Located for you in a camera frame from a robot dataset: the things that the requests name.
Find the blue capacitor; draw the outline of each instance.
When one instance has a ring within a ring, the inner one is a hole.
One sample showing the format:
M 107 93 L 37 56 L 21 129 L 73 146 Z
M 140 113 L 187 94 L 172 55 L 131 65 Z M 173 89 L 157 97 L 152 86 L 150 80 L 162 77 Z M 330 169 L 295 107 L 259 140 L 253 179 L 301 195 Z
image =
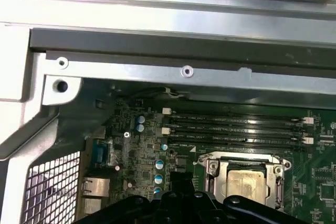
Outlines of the blue capacitor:
M 164 165 L 164 163 L 161 159 L 159 159 L 155 162 L 155 168 L 158 169 L 158 170 L 162 170 L 163 165 Z
M 158 193 L 158 192 L 160 192 L 160 191 L 162 191 L 161 187 L 155 187 L 154 188 L 154 193 L 155 194 Z
M 154 177 L 154 182 L 156 183 L 156 184 L 162 184 L 162 182 L 163 182 L 163 177 L 162 177 L 162 175 L 161 174 L 157 174 L 157 175 L 155 175 L 155 177 Z

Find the metal frame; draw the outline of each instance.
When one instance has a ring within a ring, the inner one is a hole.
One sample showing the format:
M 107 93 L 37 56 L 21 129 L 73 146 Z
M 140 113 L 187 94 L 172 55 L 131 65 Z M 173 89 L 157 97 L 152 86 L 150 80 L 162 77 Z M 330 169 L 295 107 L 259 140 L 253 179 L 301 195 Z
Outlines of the metal frame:
M 0 0 L 0 4 L 1 23 L 30 27 L 175 33 L 322 47 L 333 47 L 336 41 L 333 1 Z

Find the metal sheet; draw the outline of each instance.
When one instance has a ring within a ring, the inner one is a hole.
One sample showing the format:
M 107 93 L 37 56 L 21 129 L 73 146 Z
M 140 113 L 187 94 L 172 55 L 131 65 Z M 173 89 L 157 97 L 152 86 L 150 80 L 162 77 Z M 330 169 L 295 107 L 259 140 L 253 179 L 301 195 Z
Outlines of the metal sheet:
M 34 27 L 168 31 L 310 45 L 334 45 L 336 41 L 336 21 L 330 20 L 52 0 L 0 0 L 0 5 L 3 6 L 0 22 Z M 67 10 L 67 15 L 59 15 L 60 5 Z M 93 16 L 82 15 L 93 9 Z
M 29 29 L 0 25 L 0 38 L 3 59 L 0 65 L 0 101 L 23 101 L 28 97 L 29 84 L 26 82 L 30 78 L 28 69 L 31 69 L 28 64 Z
M 62 71 L 63 75 L 69 77 L 173 83 L 249 90 L 336 94 L 335 79 L 253 73 L 247 68 L 241 68 L 238 71 L 194 69 L 194 74 L 191 78 L 184 78 L 181 75 L 181 68 L 177 67 L 73 61 L 69 64 L 68 68 L 57 70 L 54 68 L 54 64 L 55 61 L 46 60 L 46 73 L 60 75 L 60 71 Z
M 106 178 L 85 177 L 83 184 L 84 196 L 108 197 L 110 180 Z
M 84 214 L 91 215 L 101 209 L 101 199 L 83 199 Z
M 227 186 L 227 197 L 241 195 L 260 204 L 265 204 L 268 188 L 262 172 L 230 170 L 227 174 L 227 184 L 225 186 Z

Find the screw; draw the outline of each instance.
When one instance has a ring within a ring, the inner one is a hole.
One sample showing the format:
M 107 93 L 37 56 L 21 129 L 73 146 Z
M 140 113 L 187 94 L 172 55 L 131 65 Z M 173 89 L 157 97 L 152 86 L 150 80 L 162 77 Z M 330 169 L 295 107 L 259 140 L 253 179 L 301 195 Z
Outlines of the screw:
M 282 171 L 281 167 L 278 166 L 278 167 L 275 168 L 276 173 L 281 173 L 281 171 Z
M 59 58 L 57 59 L 57 62 L 58 62 L 58 67 L 59 67 L 59 69 L 65 69 L 65 68 L 67 68 L 68 65 L 69 65 L 69 61 L 68 61 L 68 59 L 65 58 L 65 57 L 59 57 Z
M 217 163 L 216 162 L 210 163 L 210 168 L 211 169 L 216 169 L 217 168 Z
M 203 197 L 203 194 L 202 193 L 195 193 L 194 196 L 196 198 L 202 198 Z
M 193 74 L 194 74 L 194 69 L 191 66 L 184 66 L 181 69 L 181 75 L 184 78 L 190 78 L 191 76 L 193 76 Z
M 240 203 L 240 200 L 239 200 L 238 198 L 232 198 L 232 199 L 231 199 L 231 202 L 232 202 L 233 204 L 238 204 L 238 203 Z
M 171 194 L 169 194 L 169 196 L 168 197 L 170 197 L 170 198 L 176 198 L 177 197 L 177 195 L 176 195 L 176 193 L 171 193 Z
M 141 203 L 143 203 L 143 199 L 142 198 L 136 198 L 135 203 L 136 204 L 141 204 Z

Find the perforated metal panel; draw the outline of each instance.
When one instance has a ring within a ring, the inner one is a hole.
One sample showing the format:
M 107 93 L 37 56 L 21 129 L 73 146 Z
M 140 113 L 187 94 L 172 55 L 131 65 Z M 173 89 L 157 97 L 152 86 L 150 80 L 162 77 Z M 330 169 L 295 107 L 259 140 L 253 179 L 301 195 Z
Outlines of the perforated metal panel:
M 29 169 L 22 224 L 75 220 L 80 152 Z

